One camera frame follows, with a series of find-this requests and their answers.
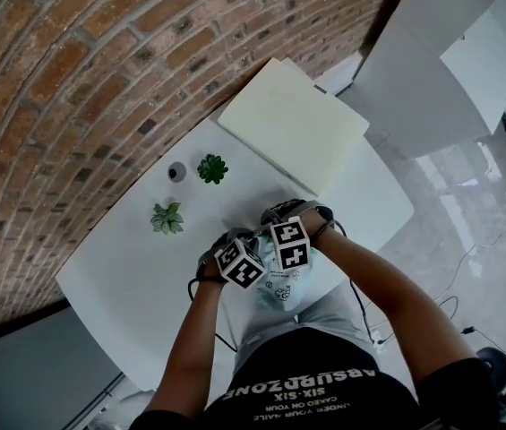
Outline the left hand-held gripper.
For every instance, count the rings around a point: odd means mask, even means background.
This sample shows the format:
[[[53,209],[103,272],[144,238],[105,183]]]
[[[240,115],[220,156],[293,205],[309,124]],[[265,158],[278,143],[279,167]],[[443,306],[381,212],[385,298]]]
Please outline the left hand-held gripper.
[[[197,280],[232,282],[248,289],[266,273],[258,252],[259,240],[252,230],[231,228],[200,257]]]

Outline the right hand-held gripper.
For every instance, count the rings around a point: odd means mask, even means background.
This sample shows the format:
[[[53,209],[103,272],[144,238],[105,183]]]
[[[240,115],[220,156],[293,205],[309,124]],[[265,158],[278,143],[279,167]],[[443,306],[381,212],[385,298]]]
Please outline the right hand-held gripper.
[[[310,264],[310,235],[306,232],[301,215],[324,206],[317,201],[292,200],[267,209],[261,216],[262,231],[268,232],[281,271],[292,271]]]

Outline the printed clear plastic bag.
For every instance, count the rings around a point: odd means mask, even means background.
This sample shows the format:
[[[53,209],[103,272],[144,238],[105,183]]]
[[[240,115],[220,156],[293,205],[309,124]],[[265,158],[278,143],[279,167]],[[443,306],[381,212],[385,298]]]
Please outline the printed clear plastic bag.
[[[262,259],[266,273],[253,286],[254,302],[259,309],[292,312],[307,296],[316,252],[310,250],[306,266],[282,271],[270,235],[262,233],[256,239],[258,245],[255,251]]]

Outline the person's right forearm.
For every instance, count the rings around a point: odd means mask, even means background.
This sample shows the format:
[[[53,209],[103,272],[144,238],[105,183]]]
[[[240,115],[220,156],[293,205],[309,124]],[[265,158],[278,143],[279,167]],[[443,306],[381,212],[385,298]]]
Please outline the person's right forearm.
[[[476,356],[446,313],[397,267],[326,224],[313,243],[386,315],[414,382]]]

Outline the person's left forearm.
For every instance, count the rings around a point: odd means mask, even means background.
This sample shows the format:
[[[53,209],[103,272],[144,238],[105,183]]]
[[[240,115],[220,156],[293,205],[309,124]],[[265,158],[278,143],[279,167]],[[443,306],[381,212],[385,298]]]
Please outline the person's left forearm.
[[[171,411],[195,420],[205,410],[222,289],[214,280],[199,283],[148,411]]]

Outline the person's grey trousers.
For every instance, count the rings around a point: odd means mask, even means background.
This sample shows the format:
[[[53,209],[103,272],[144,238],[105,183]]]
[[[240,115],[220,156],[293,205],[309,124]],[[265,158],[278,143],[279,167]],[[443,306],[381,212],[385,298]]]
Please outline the person's grey trousers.
[[[363,324],[356,320],[344,287],[344,284],[339,284],[298,315],[285,313],[283,320],[262,315],[260,319],[253,320],[244,330],[243,339],[237,348],[233,374],[236,374],[254,351],[266,342],[303,328],[315,329],[341,338],[362,349],[377,361],[373,343],[364,332]]]

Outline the variegated leafy potted plant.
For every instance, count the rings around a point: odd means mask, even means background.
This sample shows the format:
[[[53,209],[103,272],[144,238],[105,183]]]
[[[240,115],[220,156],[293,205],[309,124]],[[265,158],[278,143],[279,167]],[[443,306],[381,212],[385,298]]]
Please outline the variegated leafy potted plant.
[[[152,230],[164,235],[183,232],[184,219],[179,212],[180,206],[180,202],[171,202],[167,207],[156,203],[150,219]]]

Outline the dark green potted succulent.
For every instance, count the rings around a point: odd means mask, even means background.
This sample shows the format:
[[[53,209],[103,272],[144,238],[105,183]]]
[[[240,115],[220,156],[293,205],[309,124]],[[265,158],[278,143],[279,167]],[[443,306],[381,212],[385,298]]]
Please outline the dark green potted succulent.
[[[199,163],[197,172],[205,184],[219,185],[228,172],[228,166],[219,155],[207,154]]]

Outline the cream flat box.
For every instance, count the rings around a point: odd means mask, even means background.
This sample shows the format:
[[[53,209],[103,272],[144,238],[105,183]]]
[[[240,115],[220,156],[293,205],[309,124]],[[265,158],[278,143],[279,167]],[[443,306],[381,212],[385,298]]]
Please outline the cream flat box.
[[[218,123],[316,196],[369,127],[347,104],[276,58],[235,95]]]

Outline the white power strip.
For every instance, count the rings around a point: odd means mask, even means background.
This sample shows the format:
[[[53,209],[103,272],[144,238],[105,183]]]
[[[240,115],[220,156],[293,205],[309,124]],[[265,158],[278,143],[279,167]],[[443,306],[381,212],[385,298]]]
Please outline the white power strip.
[[[373,343],[373,347],[378,354],[381,354],[385,349],[387,344],[393,339],[394,333],[382,333],[379,330],[370,330],[371,340]]]

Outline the person's black printed t-shirt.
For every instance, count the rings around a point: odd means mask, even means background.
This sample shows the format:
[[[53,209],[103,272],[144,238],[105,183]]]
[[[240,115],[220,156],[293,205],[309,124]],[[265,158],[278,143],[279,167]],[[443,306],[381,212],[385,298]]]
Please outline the person's black printed t-shirt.
[[[302,328],[263,344],[195,420],[139,415],[130,430],[498,430],[484,363],[464,359],[409,389],[347,340]]]

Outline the white shelving cabinet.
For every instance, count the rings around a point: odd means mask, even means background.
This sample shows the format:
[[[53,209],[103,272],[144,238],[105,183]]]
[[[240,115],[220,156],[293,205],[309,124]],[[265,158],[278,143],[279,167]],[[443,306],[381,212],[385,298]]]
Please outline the white shelving cabinet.
[[[495,132],[506,108],[498,0],[400,0],[347,95],[411,158]]]

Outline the grey low cabinet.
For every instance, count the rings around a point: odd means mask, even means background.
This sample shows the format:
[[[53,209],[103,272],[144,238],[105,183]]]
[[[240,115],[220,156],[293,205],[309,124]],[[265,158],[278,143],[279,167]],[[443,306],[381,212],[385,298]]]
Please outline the grey low cabinet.
[[[72,308],[0,338],[0,430],[71,430],[121,375]]]

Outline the black round chair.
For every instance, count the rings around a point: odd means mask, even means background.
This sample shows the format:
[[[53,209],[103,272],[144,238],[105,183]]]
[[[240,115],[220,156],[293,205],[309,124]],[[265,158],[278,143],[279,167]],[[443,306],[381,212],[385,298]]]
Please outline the black round chair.
[[[476,354],[491,375],[495,391],[500,393],[506,386],[506,354],[492,347],[481,348]]]

